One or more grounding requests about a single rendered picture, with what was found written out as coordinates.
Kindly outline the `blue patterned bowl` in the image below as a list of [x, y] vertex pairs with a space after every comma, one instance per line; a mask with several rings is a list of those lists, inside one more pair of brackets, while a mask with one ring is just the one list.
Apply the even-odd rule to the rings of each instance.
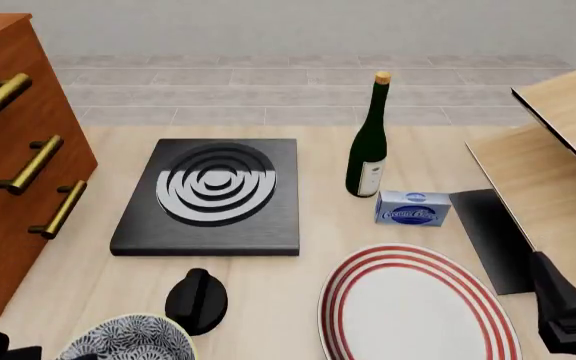
[[75, 338], [56, 360], [199, 360], [190, 335], [155, 314], [125, 314], [104, 320]]

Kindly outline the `dark green wine bottle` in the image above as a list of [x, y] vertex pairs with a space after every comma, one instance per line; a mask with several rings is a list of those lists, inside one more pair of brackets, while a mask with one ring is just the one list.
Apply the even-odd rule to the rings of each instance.
[[375, 74], [366, 119], [350, 148], [345, 187], [355, 197], [372, 197], [379, 190], [387, 156], [384, 110], [390, 82], [389, 72]]

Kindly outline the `round black stove knob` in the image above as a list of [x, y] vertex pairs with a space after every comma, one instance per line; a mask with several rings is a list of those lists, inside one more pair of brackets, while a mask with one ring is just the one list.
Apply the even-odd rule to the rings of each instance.
[[168, 293], [165, 315], [190, 336], [215, 329], [228, 309], [227, 291], [206, 269], [190, 269]]

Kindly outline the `blue cream cheese box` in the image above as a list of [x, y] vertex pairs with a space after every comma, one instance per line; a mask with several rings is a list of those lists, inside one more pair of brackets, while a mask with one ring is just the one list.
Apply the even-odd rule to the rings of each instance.
[[374, 219], [377, 224], [440, 227], [451, 206], [445, 193], [379, 191]]

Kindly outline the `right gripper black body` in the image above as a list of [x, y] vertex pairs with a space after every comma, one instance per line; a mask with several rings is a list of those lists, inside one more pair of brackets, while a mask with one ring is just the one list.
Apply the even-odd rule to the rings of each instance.
[[576, 319], [538, 317], [538, 332], [550, 353], [576, 354]]

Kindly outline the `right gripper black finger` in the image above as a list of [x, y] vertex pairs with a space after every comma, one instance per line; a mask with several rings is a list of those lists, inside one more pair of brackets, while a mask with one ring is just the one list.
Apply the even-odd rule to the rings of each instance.
[[538, 323], [576, 325], [576, 287], [543, 252], [531, 254], [530, 271], [537, 298]]

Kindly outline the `pale wooden shelf rack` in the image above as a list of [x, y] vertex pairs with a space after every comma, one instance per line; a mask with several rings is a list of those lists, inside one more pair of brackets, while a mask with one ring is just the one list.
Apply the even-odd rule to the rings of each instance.
[[511, 92], [535, 122], [466, 146], [531, 248], [576, 287], [576, 71]]

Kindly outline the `white plate with red rings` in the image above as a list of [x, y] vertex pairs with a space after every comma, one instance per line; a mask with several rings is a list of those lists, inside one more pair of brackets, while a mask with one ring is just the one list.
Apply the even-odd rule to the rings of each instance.
[[326, 279], [317, 315], [327, 360], [522, 360], [495, 293], [418, 245], [349, 254]]

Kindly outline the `flat black stove plate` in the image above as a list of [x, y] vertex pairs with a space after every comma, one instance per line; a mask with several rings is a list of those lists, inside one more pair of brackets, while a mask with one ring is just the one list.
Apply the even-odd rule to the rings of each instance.
[[297, 141], [161, 139], [110, 242], [115, 256], [296, 256]]

